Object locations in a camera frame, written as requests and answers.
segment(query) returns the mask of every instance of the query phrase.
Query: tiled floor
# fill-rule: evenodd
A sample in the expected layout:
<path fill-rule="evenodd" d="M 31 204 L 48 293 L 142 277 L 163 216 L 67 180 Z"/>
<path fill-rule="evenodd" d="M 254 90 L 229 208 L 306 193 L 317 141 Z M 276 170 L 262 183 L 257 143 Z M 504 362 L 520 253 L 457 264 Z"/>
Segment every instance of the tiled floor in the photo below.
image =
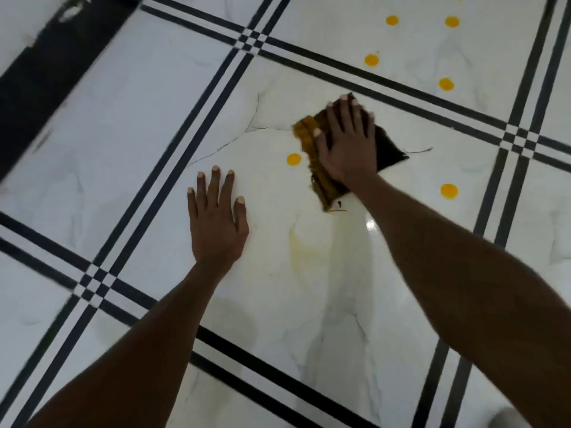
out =
<path fill-rule="evenodd" d="M 439 340 L 367 211 L 321 211 L 291 125 L 353 91 L 399 148 L 432 149 L 387 180 L 571 301 L 570 21 L 569 0 L 144 0 L 0 185 L 0 427 L 193 265 L 185 192 L 213 164 L 251 236 L 170 426 L 486 426 L 506 399 Z"/>

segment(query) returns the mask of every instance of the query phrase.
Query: black and white border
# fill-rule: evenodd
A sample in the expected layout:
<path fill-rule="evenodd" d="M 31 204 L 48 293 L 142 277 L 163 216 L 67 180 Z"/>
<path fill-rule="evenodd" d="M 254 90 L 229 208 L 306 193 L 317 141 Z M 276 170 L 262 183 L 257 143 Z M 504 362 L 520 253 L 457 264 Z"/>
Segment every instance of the black and white border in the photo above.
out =
<path fill-rule="evenodd" d="M 250 23 L 244 27 L 174 0 L 143 0 L 141 10 L 224 42 L 230 50 L 93 261 L 78 256 L 0 212 L 0 251 L 70 292 L 59 315 L 0 402 L 0 422 L 5 424 L 9 421 L 12 427 L 26 423 L 97 309 L 131 326 L 156 303 L 152 297 L 119 279 L 119 273 L 255 56 L 496 145 L 496 162 L 473 232 L 494 239 L 502 248 L 508 240 L 529 160 L 571 172 L 571 147 L 541 135 L 571 24 L 571 0 L 565 3 L 563 0 L 547 0 L 512 113 L 506 122 L 272 37 L 272 29 L 289 1 L 263 0 Z M 107 34 L 107 42 L 138 2 L 128 0 L 123 4 L 127 8 L 122 10 L 122 20 L 119 19 L 114 31 Z M 0 90 L 4 77 L 0 78 Z M 538 93 L 533 91 L 534 83 L 539 84 Z M 529 123 L 525 114 L 531 114 Z M 500 186 L 506 186 L 505 196 L 498 195 Z M 141 207 L 143 201 L 150 206 Z M 201 327 L 197 338 L 347 426 L 375 426 L 208 329 Z M 448 389 L 440 378 L 449 353 L 449 347 L 440 340 L 413 418 L 414 428 L 426 426 L 435 396 L 448 390 L 440 425 L 448 428 L 456 424 L 472 365 L 460 358 Z M 317 426 L 199 354 L 193 353 L 190 363 L 294 426 Z"/>

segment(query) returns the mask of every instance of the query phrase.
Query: yellow spot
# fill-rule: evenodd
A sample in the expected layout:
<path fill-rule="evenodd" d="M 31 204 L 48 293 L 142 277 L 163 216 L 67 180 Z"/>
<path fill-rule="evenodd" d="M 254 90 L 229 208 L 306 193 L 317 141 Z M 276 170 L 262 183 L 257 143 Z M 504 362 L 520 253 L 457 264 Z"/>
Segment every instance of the yellow spot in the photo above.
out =
<path fill-rule="evenodd" d="M 438 82 L 438 85 L 444 91 L 450 91 L 454 88 L 454 83 L 452 82 L 452 80 L 450 78 L 442 78 Z"/>
<path fill-rule="evenodd" d="M 460 25 L 460 19 L 457 16 L 448 16 L 444 23 L 451 28 L 458 27 Z"/>
<path fill-rule="evenodd" d="M 297 153 L 292 153 L 291 155 L 289 155 L 287 157 L 287 163 L 289 165 L 295 166 L 295 165 L 299 165 L 299 163 L 302 161 L 302 157 L 300 155 L 298 155 Z"/>
<path fill-rule="evenodd" d="M 379 64 L 379 56 L 377 56 L 376 54 L 369 54 L 365 57 L 365 64 L 367 66 L 376 66 L 377 64 Z"/>
<path fill-rule="evenodd" d="M 399 23 L 399 17 L 396 15 L 387 16 L 387 25 L 388 26 L 395 26 Z"/>
<path fill-rule="evenodd" d="M 453 184 L 446 183 L 446 185 L 440 186 L 440 193 L 444 198 L 452 200 L 456 195 L 458 195 L 458 188 Z"/>

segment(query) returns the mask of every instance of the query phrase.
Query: person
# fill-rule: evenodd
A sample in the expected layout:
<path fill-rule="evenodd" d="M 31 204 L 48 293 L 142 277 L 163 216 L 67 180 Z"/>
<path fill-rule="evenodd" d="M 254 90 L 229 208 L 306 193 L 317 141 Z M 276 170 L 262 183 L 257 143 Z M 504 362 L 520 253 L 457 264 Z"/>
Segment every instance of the person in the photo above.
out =
<path fill-rule="evenodd" d="M 374 217 L 404 281 L 442 339 L 471 360 L 532 426 L 569 426 L 571 310 L 519 260 L 385 182 L 376 172 L 374 123 L 364 132 L 361 106 L 354 102 L 349 108 L 341 97 L 339 120 L 327 107 L 333 144 L 329 150 L 323 133 L 314 132 L 320 162 Z M 198 173 L 196 191 L 188 190 L 196 264 L 99 360 L 57 392 L 29 428 L 166 425 L 200 319 L 248 237 L 241 196 L 232 214 L 234 177 L 228 171 L 220 188 L 220 168 L 214 166 L 206 187 L 204 173 Z M 443 258 L 447 267 L 438 267 Z"/>

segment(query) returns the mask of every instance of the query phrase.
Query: forearm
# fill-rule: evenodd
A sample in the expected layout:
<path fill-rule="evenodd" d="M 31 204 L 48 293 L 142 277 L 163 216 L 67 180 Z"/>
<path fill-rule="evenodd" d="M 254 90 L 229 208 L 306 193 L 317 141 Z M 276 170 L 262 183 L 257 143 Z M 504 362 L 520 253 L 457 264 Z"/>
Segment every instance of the forearm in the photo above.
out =
<path fill-rule="evenodd" d="M 564 420 L 571 314 L 560 297 L 520 261 L 376 174 L 357 174 L 348 186 L 439 335 L 537 426 Z"/>
<path fill-rule="evenodd" d="M 29 427 L 163 427 L 200 319 L 230 266 L 222 260 L 196 264 L 107 353 L 61 389 Z"/>

